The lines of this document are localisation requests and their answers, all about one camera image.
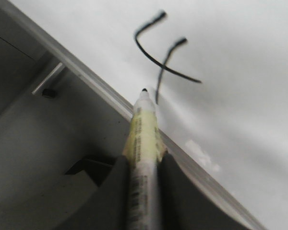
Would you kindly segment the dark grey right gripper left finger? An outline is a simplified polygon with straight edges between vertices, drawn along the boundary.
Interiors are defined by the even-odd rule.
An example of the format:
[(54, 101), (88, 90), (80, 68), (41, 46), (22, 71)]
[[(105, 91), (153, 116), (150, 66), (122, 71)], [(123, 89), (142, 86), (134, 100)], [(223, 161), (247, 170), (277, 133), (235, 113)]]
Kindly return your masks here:
[(130, 168), (119, 156), (105, 181), (75, 213), (56, 230), (125, 230)]

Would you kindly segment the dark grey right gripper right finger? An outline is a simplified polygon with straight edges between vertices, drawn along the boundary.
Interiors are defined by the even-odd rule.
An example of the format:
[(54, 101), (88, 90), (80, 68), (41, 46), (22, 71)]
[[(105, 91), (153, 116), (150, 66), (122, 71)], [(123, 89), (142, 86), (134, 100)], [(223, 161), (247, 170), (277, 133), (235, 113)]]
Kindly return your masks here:
[(166, 153), (158, 166), (165, 230), (245, 230), (209, 200)]

